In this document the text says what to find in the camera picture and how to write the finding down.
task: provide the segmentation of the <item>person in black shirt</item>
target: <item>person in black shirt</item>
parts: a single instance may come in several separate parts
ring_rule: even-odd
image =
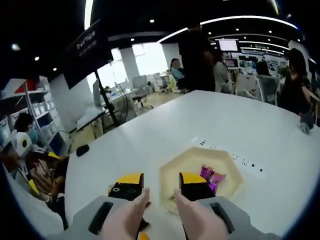
[[[186,87],[189,92],[193,90],[214,92],[216,84],[210,42],[207,36],[201,32],[198,21],[189,21],[187,27],[187,32],[181,36],[178,43]]]
[[[302,116],[311,110],[311,85],[306,77],[306,62],[303,54],[296,48],[289,53],[290,77],[284,82],[280,95],[280,108]]]

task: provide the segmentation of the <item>floor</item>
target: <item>floor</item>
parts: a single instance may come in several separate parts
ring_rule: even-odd
[[[173,92],[161,93],[161,94],[154,92],[146,98],[146,102],[143,101],[143,104],[145,106],[151,105],[155,109],[156,107],[158,107],[162,104],[165,104],[171,100],[174,100],[180,96],[181,96],[181,94],[173,93]],[[100,137],[102,135],[101,124],[99,124],[98,122],[97,122],[97,124],[93,124],[93,127],[91,125],[88,125],[80,132],[71,133],[70,134],[70,137],[71,137],[70,151],[74,152],[79,146],[93,142],[95,140],[95,135],[94,135],[93,129],[94,129],[94,132],[97,137]]]

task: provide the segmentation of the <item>black ceiling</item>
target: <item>black ceiling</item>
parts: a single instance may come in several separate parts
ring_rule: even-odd
[[[158,36],[136,36],[134,43],[157,41],[167,34],[185,27],[184,9],[191,0],[95,0],[91,22],[103,19],[110,36],[141,32],[162,32]],[[286,20],[299,27],[299,31],[281,23],[258,19],[225,20],[203,25],[202,30],[213,36],[240,34],[233,38],[244,41],[267,42],[268,36],[241,34],[262,34],[270,36],[270,43],[288,46],[289,40],[301,39],[309,53],[320,61],[317,47],[318,16],[316,2],[304,0],[297,5],[294,1],[278,0],[277,14],[272,0],[194,0],[194,11],[200,21],[210,19],[256,15]],[[54,77],[59,70],[59,58],[64,50],[84,31],[85,0],[9,0],[5,11],[4,44],[1,48],[5,56],[4,74],[1,79],[30,78],[43,75]],[[129,47],[130,35],[111,42],[112,47]],[[177,42],[172,37],[163,43]],[[12,51],[11,44],[18,44],[20,51]],[[282,49],[270,47],[274,51]]]

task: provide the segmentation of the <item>face mask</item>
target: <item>face mask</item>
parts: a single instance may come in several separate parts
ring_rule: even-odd
[[[31,128],[27,132],[29,138],[31,139],[32,144],[36,144],[38,142],[38,132],[34,128]]]

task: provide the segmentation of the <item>hexagonal tray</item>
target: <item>hexagonal tray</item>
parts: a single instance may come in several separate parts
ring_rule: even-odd
[[[178,213],[174,201],[169,200],[174,190],[179,188],[179,173],[200,174],[202,165],[213,168],[220,174],[226,174],[219,184],[216,195],[232,198],[244,180],[227,151],[191,147],[160,168],[160,201],[170,212]]]

